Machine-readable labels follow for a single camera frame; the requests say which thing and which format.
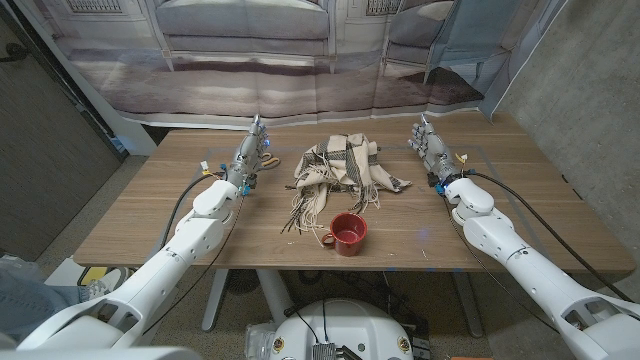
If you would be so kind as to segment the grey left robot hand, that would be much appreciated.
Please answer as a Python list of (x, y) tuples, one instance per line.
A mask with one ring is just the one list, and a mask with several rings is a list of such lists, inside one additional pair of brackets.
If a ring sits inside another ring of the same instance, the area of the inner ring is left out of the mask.
[(248, 134), (241, 141), (232, 157), (226, 180), (240, 190), (245, 187), (254, 188), (257, 182), (257, 173), (262, 168), (262, 156), (268, 146), (266, 126), (262, 123), (261, 116), (256, 114)]

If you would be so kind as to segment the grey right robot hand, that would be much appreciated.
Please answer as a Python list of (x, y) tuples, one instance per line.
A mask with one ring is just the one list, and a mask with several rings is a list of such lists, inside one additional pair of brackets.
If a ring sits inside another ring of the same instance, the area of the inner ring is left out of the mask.
[(409, 146), (422, 160), (430, 187), (446, 187), (462, 177), (462, 171), (454, 164), (449, 148), (425, 113), (421, 114), (419, 123), (413, 124), (411, 134)]

